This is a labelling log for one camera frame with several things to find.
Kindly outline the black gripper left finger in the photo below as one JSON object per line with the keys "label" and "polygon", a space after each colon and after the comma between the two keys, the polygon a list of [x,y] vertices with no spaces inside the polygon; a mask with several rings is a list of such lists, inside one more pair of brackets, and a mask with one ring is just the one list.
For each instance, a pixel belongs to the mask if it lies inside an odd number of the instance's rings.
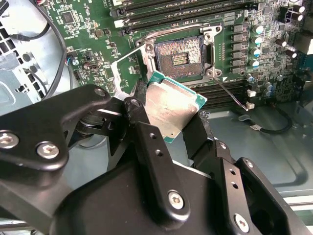
{"label": "black gripper left finger", "polygon": [[[122,114],[103,112],[107,107],[121,108]],[[77,124],[97,110],[114,126],[106,135],[118,139],[131,135],[145,189],[151,193],[154,217],[167,229],[179,228],[188,219],[190,206],[187,199],[181,209],[170,203],[171,191],[181,196],[185,193],[160,130],[149,123],[139,100],[128,97],[114,101],[96,85],[85,85],[2,115],[1,178],[42,187],[55,183],[68,163]]]}

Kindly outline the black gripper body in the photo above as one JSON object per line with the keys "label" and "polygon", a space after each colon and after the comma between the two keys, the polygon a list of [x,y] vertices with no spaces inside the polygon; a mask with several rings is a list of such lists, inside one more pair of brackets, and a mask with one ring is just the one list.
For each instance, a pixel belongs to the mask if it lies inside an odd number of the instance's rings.
{"label": "black gripper body", "polygon": [[191,206],[188,220],[168,231],[152,218],[137,162],[107,172],[68,195],[52,223],[55,235],[219,235],[213,181],[174,162]]}

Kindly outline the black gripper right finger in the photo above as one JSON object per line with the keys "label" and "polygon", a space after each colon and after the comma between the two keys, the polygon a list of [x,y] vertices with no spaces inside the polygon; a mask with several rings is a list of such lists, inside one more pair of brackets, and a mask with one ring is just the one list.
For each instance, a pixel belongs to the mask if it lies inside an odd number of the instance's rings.
{"label": "black gripper right finger", "polygon": [[197,112],[182,131],[193,167],[213,181],[218,232],[223,235],[307,235],[308,228],[258,166],[235,160],[216,139],[208,114]]}

